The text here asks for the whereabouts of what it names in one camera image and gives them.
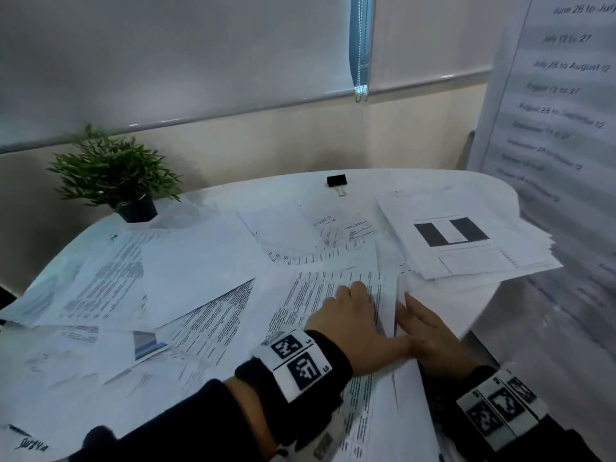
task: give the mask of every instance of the right hand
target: right hand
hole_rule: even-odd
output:
[[[479,366],[458,338],[432,310],[408,293],[406,306],[396,302],[396,322],[408,334],[409,352],[434,378],[463,380]]]

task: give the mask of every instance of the black pot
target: black pot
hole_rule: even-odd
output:
[[[118,214],[129,224],[150,222],[158,215],[151,196],[144,196],[138,201],[132,201],[118,209]]]

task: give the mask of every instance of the left hand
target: left hand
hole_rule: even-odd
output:
[[[409,352],[407,336],[389,339],[376,331],[374,302],[361,282],[338,287],[336,297],[325,299],[305,329],[334,342],[349,359],[354,376],[377,372]]]

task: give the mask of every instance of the potted plant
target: potted plant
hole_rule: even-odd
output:
[[[135,138],[111,138],[86,126],[74,141],[80,154],[55,154],[47,170],[61,175],[56,188],[63,199],[85,198],[87,206],[109,204],[127,222],[147,222],[157,215],[153,196],[179,201],[178,176],[163,165],[163,156]]]

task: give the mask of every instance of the black sleeve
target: black sleeve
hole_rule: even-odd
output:
[[[442,425],[443,432],[456,445],[459,453],[469,461],[509,462],[573,460],[599,462],[581,436],[565,430],[549,415],[523,436],[498,452],[483,439],[471,420],[458,407],[456,400],[491,377],[496,370],[479,366],[463,381],[429,381],[427,395],[432,416]]]
[[[70,462],[123,460],[262,461],[244,414],[227,387],[211,380],[121,439],[104,427],[91,431]]]

